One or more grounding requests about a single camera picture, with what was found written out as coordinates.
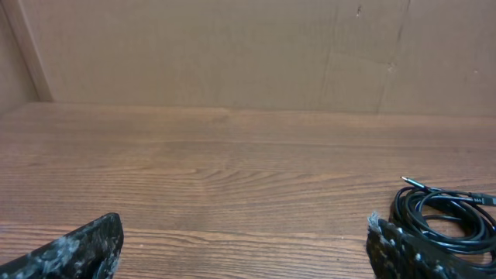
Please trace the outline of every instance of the brown tabletop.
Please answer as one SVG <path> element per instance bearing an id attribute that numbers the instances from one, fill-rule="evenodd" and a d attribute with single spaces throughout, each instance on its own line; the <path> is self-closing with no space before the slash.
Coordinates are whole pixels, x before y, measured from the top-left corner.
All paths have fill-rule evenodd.
<path id="1" fill-rule="evenodd" d="M 496 119 L 33 103 L 0 118 L 0 263 L 118 212 L 117 279 L 372 278 L 401 175 L 496 195 Z"/>

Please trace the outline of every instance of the cardboard wall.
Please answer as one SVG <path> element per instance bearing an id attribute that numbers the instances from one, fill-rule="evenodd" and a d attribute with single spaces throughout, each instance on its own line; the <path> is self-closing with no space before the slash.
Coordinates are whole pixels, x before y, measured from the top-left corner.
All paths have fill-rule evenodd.
<path id="1" fill-rule="evenodd" d="M 3 1 L 55 102 L 496 115 L 494 0 Z"/>
<path id="2" fill-rule="evenodd" d="M 29 72 L 0 5 L 0 115 L 36 99 Z"/>

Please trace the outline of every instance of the cable coil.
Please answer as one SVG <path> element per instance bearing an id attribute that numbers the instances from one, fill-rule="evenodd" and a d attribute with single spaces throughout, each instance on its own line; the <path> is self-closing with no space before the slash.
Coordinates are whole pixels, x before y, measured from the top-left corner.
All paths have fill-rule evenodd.
<path id="1" fill-rule="evenodd" d="M 492 260 L 486 264 L 460 260 L 475 269 L 495 276 L 496 221 L 478 205 L 496 206 L 496 197 L 482 193 L 431 188 L 410 178 L 402 178 L 411 187 L 402 188 L 396 194 L 391 204 L 390 222 L 413 236 L 429 241 L 447 253 L 462 255 L 490 253 Z M 423 216 L 424 205 L 433 207 L 444 215 Z M 465 232 L 465 236 L 446 236 L 435 231 L 427 223 L 427 220 L 433 219 L 456 223 Z"/>

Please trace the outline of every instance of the black cable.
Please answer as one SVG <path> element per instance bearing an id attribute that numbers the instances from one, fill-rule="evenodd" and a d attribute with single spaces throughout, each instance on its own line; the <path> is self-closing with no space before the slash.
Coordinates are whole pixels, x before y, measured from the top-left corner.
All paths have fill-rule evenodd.
<path id="1" fill-rule="evenodd" d="M 496 197 L 431 188 L 410 178 L 402 178 L 411 187 L 402 188 L 396 194 L 391 204 L 390 222 L 405 229 L 407 233 L 428 240 L 446 253 L 464 255 L 490 253 L 492 257 L 490 263 L 463 261 L 486 274 L 496 276 L 496 221 L 478 206 L 496 206 Z M 424 205 L 431 206 L 444 215 L 422 216 Z M 466 235 L 446 236 L 429 227 L 427 220 L 430 219 L 455 222 Z"/>

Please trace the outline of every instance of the worn black surface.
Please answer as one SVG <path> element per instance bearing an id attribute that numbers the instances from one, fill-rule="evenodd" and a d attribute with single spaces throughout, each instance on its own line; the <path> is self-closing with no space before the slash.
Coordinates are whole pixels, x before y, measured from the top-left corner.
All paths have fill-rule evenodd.
<path id="1" fill-rule="evenodd" d="M 377 215 L 369 218 L 367 254 L 378 279 L 490 279 Z"/>
<path id="2" fill-rule="evenodd" d="M 111 279 L 124 240 L 119 215 L 109 213 L 0 267 L 2 279 Z"/>

